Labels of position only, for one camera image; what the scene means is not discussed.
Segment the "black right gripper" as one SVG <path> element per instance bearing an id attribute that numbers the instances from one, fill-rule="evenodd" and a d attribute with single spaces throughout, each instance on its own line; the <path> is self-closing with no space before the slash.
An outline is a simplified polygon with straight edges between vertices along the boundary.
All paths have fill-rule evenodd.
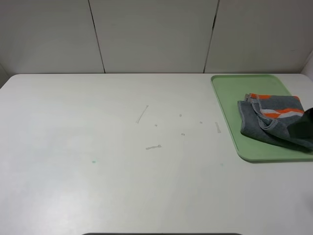
<path id="1" fill-rule="evenodd" d="M 303 116 L 288 126 L 291 138 L 312 140 L 313 139 L 313 108 L 306 110 Z"/>

